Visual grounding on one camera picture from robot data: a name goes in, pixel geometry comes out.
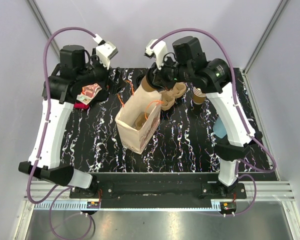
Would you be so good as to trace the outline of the black coffee lid stack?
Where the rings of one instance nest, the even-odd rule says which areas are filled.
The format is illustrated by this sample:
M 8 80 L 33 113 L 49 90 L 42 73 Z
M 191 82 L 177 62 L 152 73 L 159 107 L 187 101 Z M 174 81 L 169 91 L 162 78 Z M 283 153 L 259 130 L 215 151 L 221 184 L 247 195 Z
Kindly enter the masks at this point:
M 139 87 L 141 85 L 141 82 L 143 80 L 143 78 L 145 77 L 146 75 L 145 74 L 142 74 L 142 75 L 139 75 L 137 78 L 136 78 L 136 85 Z

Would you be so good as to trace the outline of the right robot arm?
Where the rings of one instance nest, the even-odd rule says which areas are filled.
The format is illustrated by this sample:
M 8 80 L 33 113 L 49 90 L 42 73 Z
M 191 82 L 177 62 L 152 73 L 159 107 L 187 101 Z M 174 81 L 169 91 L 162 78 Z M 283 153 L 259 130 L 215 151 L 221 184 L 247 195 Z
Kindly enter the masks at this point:
M 229 198 L 235 192 L 237 181 L 236 165 L 250 151 L 250 146 L 263 135 L 255 130 L 242 111 L 234 84 L 231 68 L 220 59 L 207 60 L 200 41 L 193 36 L 182 37 L 172 44 L 174 58 L 168 56 L 163 40 L 152 40 L 145 49 L 145 55 L 155 57 L 155 63 L 146 75 L 146 81 L 153 89 L 172 89 L 176 83 L 192 83 L 200 89 L 214 106 L 226 135 L 216 142 L 214 152 L 220 158 L 217 185 L 218 195 Z

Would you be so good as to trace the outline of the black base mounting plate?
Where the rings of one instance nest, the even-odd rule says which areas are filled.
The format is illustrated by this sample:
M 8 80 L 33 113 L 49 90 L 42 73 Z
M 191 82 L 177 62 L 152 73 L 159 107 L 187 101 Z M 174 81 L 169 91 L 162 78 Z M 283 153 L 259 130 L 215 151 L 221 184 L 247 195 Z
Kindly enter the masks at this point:
M 95 173 L 94 192 L 76 188 L 69 197 L 91 203 L 101 197 L 105 211 L 204 211 L 215 210 L 216 201 L 246 200 L 249 177 L 230 187 L 217 173 Z

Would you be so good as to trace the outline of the red cloth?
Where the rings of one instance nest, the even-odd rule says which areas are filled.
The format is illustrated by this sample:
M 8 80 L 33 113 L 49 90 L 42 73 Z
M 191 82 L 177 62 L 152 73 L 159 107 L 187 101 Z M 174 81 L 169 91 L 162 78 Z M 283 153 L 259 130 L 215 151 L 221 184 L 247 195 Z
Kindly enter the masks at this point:
M 84 104 L 82 102 L 76 102 L 74 104 L 74 108 L 79 110 L 87 110 L 89 107 L 89 104 Z

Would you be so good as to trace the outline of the single paper coffee cup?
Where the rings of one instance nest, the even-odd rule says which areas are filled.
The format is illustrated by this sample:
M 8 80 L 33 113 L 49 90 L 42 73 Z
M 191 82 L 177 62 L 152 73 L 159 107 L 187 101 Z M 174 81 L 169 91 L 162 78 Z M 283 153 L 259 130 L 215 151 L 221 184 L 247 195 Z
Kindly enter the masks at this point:
M 153 84 L 151 82 L 149 82 L 148 79 L 148 74 L 146 74 L 141 82 L 140 82 L 140 86 L 146 91 L 146 92 L 154 92 L 157 91 L 158 88 L 154 87 Z

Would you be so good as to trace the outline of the paper cup stack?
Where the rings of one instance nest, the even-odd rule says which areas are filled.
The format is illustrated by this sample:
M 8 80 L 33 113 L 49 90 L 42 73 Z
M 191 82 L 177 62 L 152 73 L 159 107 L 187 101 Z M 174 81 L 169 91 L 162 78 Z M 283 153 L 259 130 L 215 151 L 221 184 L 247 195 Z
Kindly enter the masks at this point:
M 193 87 L 192 102 L 196 105 L 202 105 L 206 100 L 206 93 L 202 92 L 200 88 Z

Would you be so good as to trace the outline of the blue plastic cup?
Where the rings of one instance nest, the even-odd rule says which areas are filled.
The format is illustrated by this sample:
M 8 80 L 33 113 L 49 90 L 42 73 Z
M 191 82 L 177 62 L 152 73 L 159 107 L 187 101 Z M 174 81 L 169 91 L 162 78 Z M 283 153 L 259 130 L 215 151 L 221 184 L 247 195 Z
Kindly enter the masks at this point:
M 227 135 L 226 128 L 220 117 L 217 118 L 213 125 L 213 132 L 220 139 L 224 138 Z

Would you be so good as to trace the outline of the paper takeout bag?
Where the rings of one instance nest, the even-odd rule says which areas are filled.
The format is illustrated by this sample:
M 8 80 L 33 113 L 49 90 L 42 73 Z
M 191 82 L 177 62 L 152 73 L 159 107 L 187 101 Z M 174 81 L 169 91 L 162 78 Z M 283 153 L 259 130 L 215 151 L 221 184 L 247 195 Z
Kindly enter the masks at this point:
M 146 91 L 140 85 L 123 104 L 115 122 L 125 148 L 142 154 L 159 126 L 162 103 L 158 91 Z

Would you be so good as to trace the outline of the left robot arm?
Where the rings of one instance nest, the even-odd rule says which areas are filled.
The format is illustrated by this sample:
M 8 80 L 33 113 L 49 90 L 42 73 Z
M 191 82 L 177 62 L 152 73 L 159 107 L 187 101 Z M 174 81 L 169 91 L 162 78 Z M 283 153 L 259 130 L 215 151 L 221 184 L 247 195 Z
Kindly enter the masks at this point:
M 61 145 L 68 118 L 82 88 L 92 84 L 101 87 L 98 101 L 105 101 L 109 94 L 117 94 L 126 86 L 121 69 L 110 67 L 110 60 L 118 53 L 109 41 L 88 52 L 80 45 L 65 45 L 60 51 L 60 62 L 48 77 L 42 92 L 43 111 L 37 139 L 27 161 L 19 163 L 18 170 L 60 186 L 80 188 L 87 198 L 98 193 L 98 186 L 91 174 L 61 166 Z

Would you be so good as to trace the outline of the cardboard cup carrier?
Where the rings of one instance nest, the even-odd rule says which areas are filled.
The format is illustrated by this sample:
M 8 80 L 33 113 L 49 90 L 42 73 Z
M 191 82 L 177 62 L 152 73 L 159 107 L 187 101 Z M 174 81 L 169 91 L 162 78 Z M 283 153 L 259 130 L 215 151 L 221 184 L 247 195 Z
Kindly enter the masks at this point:
M 183 82 L 178 82 L 174 85 L 171 90 L 162 90 L 159 93 L 161 94 L 161 110 L 167 111 L 174 104 L 176 99 L 181 98 L 187 90 L 187 86 Z
M 148 119 L 148 113 L 146 112 L 141 112 L 138 117 L 136 118 L 133 128 L 136 129 L 137 131 L 139 131 L 143 125 L 146 123 L 147 119 Z

